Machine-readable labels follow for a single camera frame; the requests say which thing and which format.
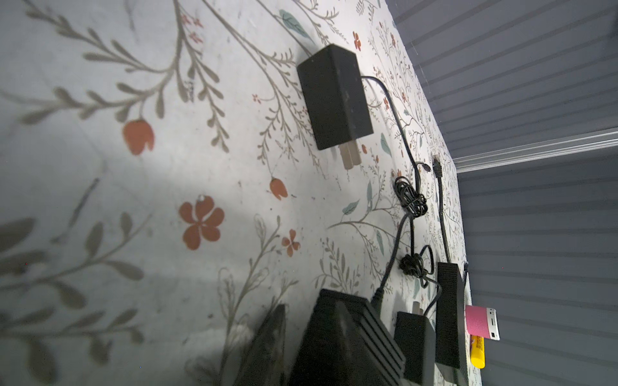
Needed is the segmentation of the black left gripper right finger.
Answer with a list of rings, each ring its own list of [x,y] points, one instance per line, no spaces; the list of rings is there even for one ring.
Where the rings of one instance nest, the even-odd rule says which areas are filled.
[[[381,384],[381,374],[343,302],[316,304],[288,384]]]

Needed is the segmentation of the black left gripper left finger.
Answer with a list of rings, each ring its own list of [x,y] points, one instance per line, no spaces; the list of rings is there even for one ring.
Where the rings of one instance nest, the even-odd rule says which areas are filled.
[[[283,385],[285,338],[286,307],[280,304],[265,318],[234,385]]]

